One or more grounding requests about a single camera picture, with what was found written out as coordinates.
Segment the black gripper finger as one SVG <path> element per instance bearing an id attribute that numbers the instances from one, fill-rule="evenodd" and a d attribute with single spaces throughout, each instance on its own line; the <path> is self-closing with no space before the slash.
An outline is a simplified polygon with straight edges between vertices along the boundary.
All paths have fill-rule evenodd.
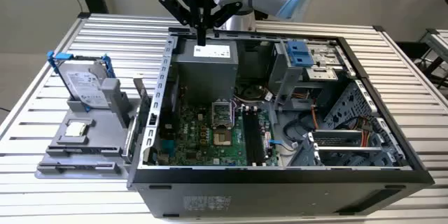
<path id="1" fill-rule="evenodd" d="M 178 0 L 159 0 L 159 2 L 183 25 L 196 29 L 198 45 L 202 46 L 200 8 L 191 3 L 190 9 L 186 9 Z"/>
<path id="2" fill-rule="evenodd" d="M 212 1 L 207 1 L 203 9 L 203 19 L 202 19 L 202 46 L 206 46 L 206 34 L 207 30 L 214 27 L 220 27 L 226 21 L 238 13 L 243 7 L 242 2 L 235 2 L 226 4 L 214 14 L 212 14 Z"/>

